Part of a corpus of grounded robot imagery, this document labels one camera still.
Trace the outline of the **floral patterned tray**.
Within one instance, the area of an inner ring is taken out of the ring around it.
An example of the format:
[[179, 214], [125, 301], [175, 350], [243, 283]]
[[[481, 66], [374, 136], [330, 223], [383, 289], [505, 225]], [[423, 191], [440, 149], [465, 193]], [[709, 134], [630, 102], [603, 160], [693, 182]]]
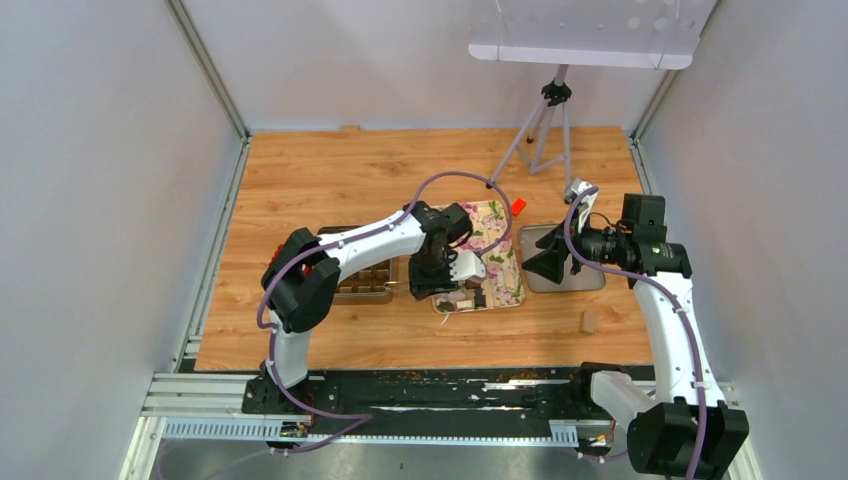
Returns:
[[[449, 315], [482, 310], [511, 308], [521, 305], [526, 297], [521, 276], [518, 255], [512, 236], [500, 241], [496, 247], [484, 254], [479, 251], [492, 245], [507, 226], [507, 211], [497, 200], [464, 202], [460, 206], [468, 213], [472, 222], [470, 239], [460, 246], [461, 251], [474, 251], [485, 263], [487, 278], [479, 284], [471, 283], [472, 288], [463, 286], [460, 290], [438, 294], [432, 298], [435, 312]], [[482, 309], [458, 310], [456, 303], [473, 301], [477, 292], [486, 297], [486, 307]]]

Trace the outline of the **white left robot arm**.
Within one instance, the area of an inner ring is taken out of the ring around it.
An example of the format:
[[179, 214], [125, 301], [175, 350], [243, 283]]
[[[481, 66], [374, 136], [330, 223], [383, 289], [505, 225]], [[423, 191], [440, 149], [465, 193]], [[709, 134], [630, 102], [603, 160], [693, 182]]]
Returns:
[[292, 232], [260, 280], [256, 324], [270, 333], [269, 353], [246, 388], [243, 412], [293, 413], [304, 405], [312, 331], [328, 316], [339, 284], [354, 274], [407, 257], [409, 291], [417, 300], [483, 279], [479, 254], [461, 247], [472, 233], [469, 214], [459, 204], [437, 209], [423, 201], [341, 233]]

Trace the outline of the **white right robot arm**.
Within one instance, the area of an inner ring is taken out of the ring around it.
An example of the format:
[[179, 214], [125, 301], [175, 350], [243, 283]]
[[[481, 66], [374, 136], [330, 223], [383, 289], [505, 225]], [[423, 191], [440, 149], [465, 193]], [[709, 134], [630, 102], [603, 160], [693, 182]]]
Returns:
[[584, 268], [627, 279], [649, 334], [655, 392], [619, 366], [582, 364], [571, 403], [584, 417], [608, 413], [625, 430], [627, 455], [643, 474], [720, 479], [750, 431], [727, 405], [711, 371], [692, 305], [693, 270], [685, 247], [666, 240], [665, 200], [627, 194], [621, 218], [604, 229], [589, 217], [598, 189], [586, 182], [566, 195], [562, 223], [540, 238], [523, 269], [554, 284]]

